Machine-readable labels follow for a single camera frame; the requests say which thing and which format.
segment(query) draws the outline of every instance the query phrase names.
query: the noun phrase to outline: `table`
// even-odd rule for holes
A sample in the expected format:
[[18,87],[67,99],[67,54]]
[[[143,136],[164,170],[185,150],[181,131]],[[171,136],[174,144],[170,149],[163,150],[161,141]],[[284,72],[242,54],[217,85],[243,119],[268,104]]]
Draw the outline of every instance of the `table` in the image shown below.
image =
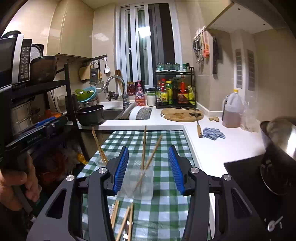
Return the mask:
[[[183,197],[176,189],[168,162],[168,148],[171,145],[176,147],[178,154],[194,162],[183,131],[148,131],[146,140],[145,160],[147,161],[155,148],[156,142],[163,135],[160,146],[154,157],[153,177],[153,198],[151,201],[133,200],[108,196],[108,205],[114,204],[115,200],[120,201],[117,219],[114,226],[114,235],[117,236],[124,214],[131,202],[134,203],[132,240],[181,240],[186,224],[190,197]],[[118,157],[123,146],[129,149],[129,162],[142,157],[143,150],[142,131],[115,131],[102,145],[107,159]],[[99,167],[95,161],[100,161],[100,155],[96,154],[80,172],[78,177],[90,175]],[[83,238],[89,239],[88,217],[87,217],[87,194],[83,198]]]

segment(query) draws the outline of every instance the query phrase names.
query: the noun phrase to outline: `microwave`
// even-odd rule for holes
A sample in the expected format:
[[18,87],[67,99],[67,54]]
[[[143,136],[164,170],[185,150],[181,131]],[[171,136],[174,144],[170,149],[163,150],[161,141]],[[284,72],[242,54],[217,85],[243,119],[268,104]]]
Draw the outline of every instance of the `microwave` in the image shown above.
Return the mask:
[[23,34],[0,39],[0,88],[30,80],[31,45]]

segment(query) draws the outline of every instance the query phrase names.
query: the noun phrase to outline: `human hand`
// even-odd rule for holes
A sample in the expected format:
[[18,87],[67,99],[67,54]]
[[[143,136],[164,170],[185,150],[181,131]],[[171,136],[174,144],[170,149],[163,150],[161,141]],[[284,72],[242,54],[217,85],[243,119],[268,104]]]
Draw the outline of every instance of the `human hand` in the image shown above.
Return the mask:
[[33,160],[27,154],[28,174],[14,170],[0,170],[0,202],[7,208],[18,211],[22,209],[21,202],[14,195],[11,186],[25,185],[26,197],[33,202],[38,201],[41,192],[41,186],[38,185],[38,179],[35,174]]

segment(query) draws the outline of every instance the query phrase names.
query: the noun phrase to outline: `red bottle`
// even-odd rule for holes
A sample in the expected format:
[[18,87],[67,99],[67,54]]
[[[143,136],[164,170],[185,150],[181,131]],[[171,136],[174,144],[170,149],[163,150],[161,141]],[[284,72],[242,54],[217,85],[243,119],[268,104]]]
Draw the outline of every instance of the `red bottle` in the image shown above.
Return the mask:
[[138,83],[138,87],[136,89],[136,103],[137,103],[137,105],[140,105],[140,106],[146,105],[144,92],[143,92],[143,89],[142,89],[140,83]]

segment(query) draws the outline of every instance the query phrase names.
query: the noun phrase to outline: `dishcloth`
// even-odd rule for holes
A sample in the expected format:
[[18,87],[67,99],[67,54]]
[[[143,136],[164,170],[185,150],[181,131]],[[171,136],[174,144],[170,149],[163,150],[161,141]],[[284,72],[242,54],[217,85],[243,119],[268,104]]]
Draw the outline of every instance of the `dishcloth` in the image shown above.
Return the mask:
[[225,135],[216,128],[204,128],[202,136],[210,138],[211,140],[216,140],[218,137],[225,139]]

